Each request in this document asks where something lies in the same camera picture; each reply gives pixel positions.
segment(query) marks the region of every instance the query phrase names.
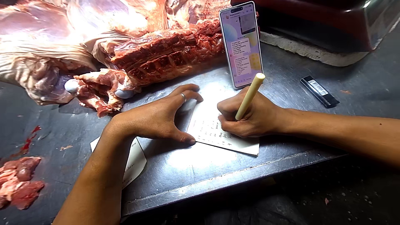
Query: smartphone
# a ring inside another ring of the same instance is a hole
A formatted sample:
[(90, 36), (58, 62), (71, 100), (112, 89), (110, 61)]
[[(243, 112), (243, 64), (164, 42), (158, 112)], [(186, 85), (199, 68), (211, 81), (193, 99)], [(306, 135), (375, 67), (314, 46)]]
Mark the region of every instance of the smartphone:
[(254, 2), (223, 9), (219, 17), (233, 86), (250, 85), (263, 72)]

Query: pen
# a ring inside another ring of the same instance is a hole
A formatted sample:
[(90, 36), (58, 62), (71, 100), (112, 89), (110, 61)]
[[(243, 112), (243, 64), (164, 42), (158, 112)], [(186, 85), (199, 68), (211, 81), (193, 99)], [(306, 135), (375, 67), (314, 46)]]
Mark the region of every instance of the pen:
[(262, 73), (257, 73), (256, 77), (254, 77), (253, 82), (250, 85), (249, 90), (247, 91), (238, 112), (236, 113), (235, 119), (237, 121), (243, 118), (244, 113), (246, 112), (247, 108), (249, 107), (251, 101), (253, 100), (254, 96), (256, 95), (258, 89), (260, 88), (262, 82), (265, 79), (265, 75)]

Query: hand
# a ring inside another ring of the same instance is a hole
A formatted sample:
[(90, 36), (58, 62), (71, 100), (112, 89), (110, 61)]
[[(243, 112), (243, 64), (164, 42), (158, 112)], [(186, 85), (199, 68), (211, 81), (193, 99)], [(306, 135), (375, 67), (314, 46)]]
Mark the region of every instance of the hand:
[(245, 87), (239, 94), (217, 104), (222, 113), (218, 117), (221, 128), (240, 137), (260, 137), (268, 134), (283, 133), (289, 124), (290, 116), (286, 109), (272, 103), (261, 93), (257, 92), (243, 118), (236, 121), (235, 116), (247, 93)]
[(122, 112), (113, 117), (106, 127), (107, 132), (124, 137), (139, 136), (151, 139), (174, 139), (179, 142), (194, 144), (195, 139), (188, 133), (178, 130), (174, 124), (175, 113), (186, 99), (203, 101), (197, 91), (199, 86), (186, 84), (176, 88), (168, 96), (154, 102)]

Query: silver ring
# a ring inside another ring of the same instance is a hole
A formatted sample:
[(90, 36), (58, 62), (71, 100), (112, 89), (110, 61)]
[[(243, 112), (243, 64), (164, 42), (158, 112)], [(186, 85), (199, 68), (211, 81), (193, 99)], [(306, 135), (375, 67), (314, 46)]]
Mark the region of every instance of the silver ring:
[(186, 97), (185, 97), (185, 95), (184, 95), (183, 93), (181, 93), (180, 95), (182, 95), (183, 99), (185, 100), (183, 103), (185, 103), (185, 102), (186, 102)]

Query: stainless steel table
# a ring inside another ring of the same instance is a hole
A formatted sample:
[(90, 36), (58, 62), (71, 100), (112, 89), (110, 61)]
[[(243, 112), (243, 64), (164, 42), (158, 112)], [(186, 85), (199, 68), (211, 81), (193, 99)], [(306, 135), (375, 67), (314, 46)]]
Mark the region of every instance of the stainless steel table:
[[(281, 107), (332, 114), (392, 117), (400, 119), (400, 29), (390, 33), (375, 52), (345, 68), (322, 64), (274, 46), (261, 45), (268, 78), (260, 89)], [(325, 109), (300, 83), (312, 75), (341, 103)], [(169, 94), (181, 84), (200, 87), (217, 84), (232, 88), (227, 67), (183, 77), (144, 88), (123, 110)], [(0, 83), (0, 157), (18, 152), (35, 126), (42, 130), (27, 155), (41, 156), (34, 179), (46, 183), (40, 197), (25, 211), (8, 207), (0, 211), (0, 223), (49, 224), (70, 192), (96, 139), (110, 117), (98, 119), (92, 109), (73, 100), (64, 106), (37, 106), (20, 87)], [(176, 122), (185, 130), (193, 102), (179, 111)], [(284, 136), (263, 137), (260, 154), (252, 157), (197, 143), (184, 148), (172, 141), (139, 138), (147, 157), (142, 174), (123, 191), (122, 215), (167, 205), (239, 183), (271, 176), (332, 159), (344, 152), (314, 142)], [(60, 147), (72, 148), (60, 150)]]

